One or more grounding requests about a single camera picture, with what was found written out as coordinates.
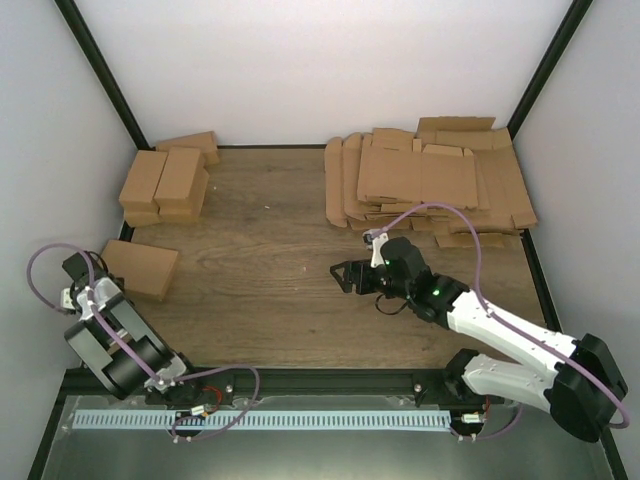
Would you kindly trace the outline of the brown cardboard box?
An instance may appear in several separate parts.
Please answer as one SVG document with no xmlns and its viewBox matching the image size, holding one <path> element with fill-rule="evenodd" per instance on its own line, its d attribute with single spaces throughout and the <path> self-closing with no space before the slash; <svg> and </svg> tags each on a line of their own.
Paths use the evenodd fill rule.
<svg viewBox="0 0 640 480">
<path fill-rule="evenodd" d="M 109 240 L 101 257 L 128 294 L 155 301 L 164 300 L 179 262 L 176 250 L 120 240 Z"/>
</svg>

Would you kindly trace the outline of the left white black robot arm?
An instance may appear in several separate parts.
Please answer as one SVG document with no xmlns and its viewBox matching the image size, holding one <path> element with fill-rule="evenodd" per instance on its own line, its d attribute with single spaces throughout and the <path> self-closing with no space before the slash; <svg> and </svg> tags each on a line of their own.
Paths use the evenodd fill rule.
<svg viewBox="0 0 640 480">
<path fill-rule="evenodd" d="M 203 395 L 203 377 L 146 322 L 126 296 L 124 279 L 99 255 L 75 253 L 62 268 L 71 286 L 61 293 L 60 306 L 78 315 L 65 340 L 111 395 L 124 400 L 141 389 L 160 395 L 169 390 L 184 404 Z"/>
</svg>

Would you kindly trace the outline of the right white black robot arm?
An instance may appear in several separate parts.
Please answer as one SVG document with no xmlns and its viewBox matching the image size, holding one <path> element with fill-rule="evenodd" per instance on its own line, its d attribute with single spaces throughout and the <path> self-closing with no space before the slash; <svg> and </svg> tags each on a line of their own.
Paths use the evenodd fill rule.
<svg viewBox="0 0 640 480">
<path fill-rule="evenodd" d="M 482 299 L 477 289 L 433 272 L 405 237 L 368 231 L 365 260 L 345 261 L 329 272 L 345 293 L 400 299 L 419 319 L 474 338 L 508 356 L 493 359 L 463 349 L 449 362 L 447 396 L 514 400 L 548 413 L 575 438 L 596 443 L 621 411 L 627 384 L 607 344 L 532 324 Z"/>
</svg>

